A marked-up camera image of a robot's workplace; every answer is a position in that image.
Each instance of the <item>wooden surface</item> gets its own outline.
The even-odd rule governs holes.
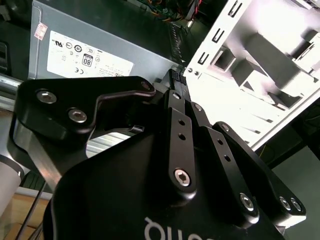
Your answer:
[[[8,234],[5,236],[4,240],[15,240],[20,228],[21,228],[21,224],[19,224],[19,223],[13,224],[10,231],[8,232]],[[31,234],[34,231],[35,231],[34,228],[27,226],[24,229],[24,231],[20,237],[20,240],[28,240],[28,238],[31,236]],[[44,240],[43,234],[41,234],[39,239]]]
[[[3,215],[0,217],[0,240],[7,240],[5,236],[10,232],[15,224],[22,224],[31,208],[35,198],[15,194],[6,207]],[[40,199],[29,222],[28,226],[36,228],[43,219],[45,209],[48,205],[48,200]]]

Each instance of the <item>power supply label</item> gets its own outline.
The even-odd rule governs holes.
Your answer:
[[[129,76],[134,64],[83,42],[50,32],[46,70],[65,78]]]

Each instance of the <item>metal sheet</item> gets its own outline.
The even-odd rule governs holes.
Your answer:
[[[169,25],[150,15],[118,0],[80,0],[76,5],[63,0],[33,1],[29,77],[62,78],[47,71],[49,36],[55,31],[134,63],[131,76],[149,82],[162,79],[179,61],[172,56]],[[48,27],[43,40],[34,37],[39,23]]]
[[[269,95],[256,94],[252,90],[240,89],[232,77],[232,70],[243,59],[259,64],[245,50],[245,43],[253,34],[259,32],[285,55],[293,54],[303,43],[302,36],[309,30],[320,28],[320,13],[314,9],[299,7],[291,0],[252,0],[230,35],[223,43],[229,48],[236,62],[227,73],[216,71],[208,66],[199,76],[186,71],[187,83],[192,101],[206,110],[211,124],[225,121],[237,131],[249,146],[256,150],[268,139],[287,125],[292,119],[320,97],[317,82],[304,97],[290,109],[281,110],[272,106]],[[272,80],[264,80],[265,87],[271,92],[277,88]],[[252,118],[271,120],[261,129],[255,121],[245,117],[249,112]],[[252,134],[247,129],[258,130]]]

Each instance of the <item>silver screw head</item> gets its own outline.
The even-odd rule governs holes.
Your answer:
[[[244,193],[240,193],[240,201],[248,211],[252,212],[255,209],[251,199]]]
[[[68,113],[69,118],[76,123],[84,123],[87,120],[87,115],[79,109],[71,109]]]
[[[57,101],[56,95],[49,91],[39,91],[36,94],[36,97],[40,102],[45,104],[54,104]]]
[[[227,126],[227,125],[225,125],[225,124],[222,124],[222,127],[224,128],[224,130],[226,130],[227,132],[229,132],[229,127]]]
[[[178,93],[172,93],[172,95],[176,98],[176,99],[181,99],[180,95]]]
[[[297,203],[297,201],[295,200],[295,199],[293,199],[293,198],[291,198],[291,202],[292,202],[292,204],[293,204],[293,206],[299,211],[299,212],[301,212],[301,206],[299,205],[299,203]]]
[[[147,90],[150,90],[150,86],[148,85],[148,83],[146,83],[145,81],[141,82],[142,87],[144,87]]]
[[[280,202],[284,206],[285,209],[287,209],[288,211],[291,210],[289,203],[282,196],[280,197]]]
[[[195,104],[194,106],[195,106],[195,108],[196,108],[198,111],[202,111],[202,107],[201,107],[200,105]]]
[[[187,187],[190,185],[190,177],[188,173],[183,171],[182,169],[177,169],[174,171],[175,179],[181,186]]]

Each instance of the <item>power supply unit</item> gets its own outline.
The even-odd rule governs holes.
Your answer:
[[[29,78],[140,76],[153,83],[169,69],[183,71],[212,34],[220,12],[234,5],[214,2],[202,3],[206,7],[197,9],[199,19],[189,13],[170,22],[157,19],[140,1],[34,0]],[[229,30],[215,37],[217,49],[246,9],[245,2],[234,9],[236,17],[229,17],[234,21]],[[215,11],[211,16],[210,9]]]

